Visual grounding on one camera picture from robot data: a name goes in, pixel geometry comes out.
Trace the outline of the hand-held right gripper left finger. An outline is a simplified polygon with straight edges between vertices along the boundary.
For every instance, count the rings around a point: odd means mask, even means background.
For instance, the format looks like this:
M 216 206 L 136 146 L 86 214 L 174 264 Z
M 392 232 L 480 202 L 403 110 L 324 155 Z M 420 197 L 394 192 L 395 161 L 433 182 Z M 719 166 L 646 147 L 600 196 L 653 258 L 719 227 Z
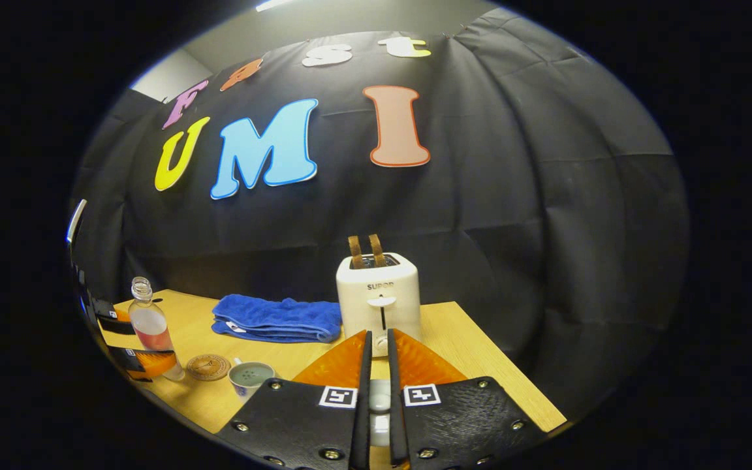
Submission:
M 293 380 L 263 381 L 217 436 L 272 466 L 368 469 L 371 369 L 372 333 L 362 330 Z

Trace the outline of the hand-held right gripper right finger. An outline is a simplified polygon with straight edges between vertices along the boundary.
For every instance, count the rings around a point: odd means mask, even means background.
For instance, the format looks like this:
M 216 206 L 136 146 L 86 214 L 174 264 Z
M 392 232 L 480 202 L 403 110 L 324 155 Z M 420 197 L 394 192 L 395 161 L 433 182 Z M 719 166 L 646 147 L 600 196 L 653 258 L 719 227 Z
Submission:
M 466 377 L 397 328 L 387 342 L 393 468 L 490 469 L 546 440 L 495 378 Z

